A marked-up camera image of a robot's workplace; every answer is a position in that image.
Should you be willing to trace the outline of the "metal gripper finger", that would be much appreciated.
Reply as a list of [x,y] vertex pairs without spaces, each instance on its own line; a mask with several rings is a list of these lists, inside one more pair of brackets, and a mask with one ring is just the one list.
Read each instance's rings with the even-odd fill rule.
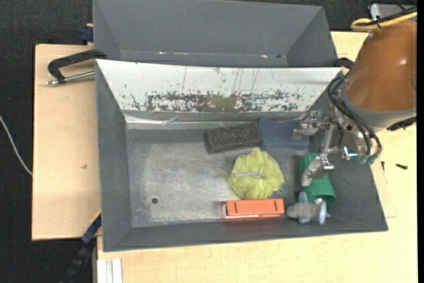
[[316,179],[324,178],[335,170],[335,166],[326,156],[316,156],[307,165],[301,175],[301,187],[306,188]]
[[332,122],[321,111],[309,111],[300,119],[292,133],[293,140],[300,140],[303,137],[310,137],[320,130],[330,129]]

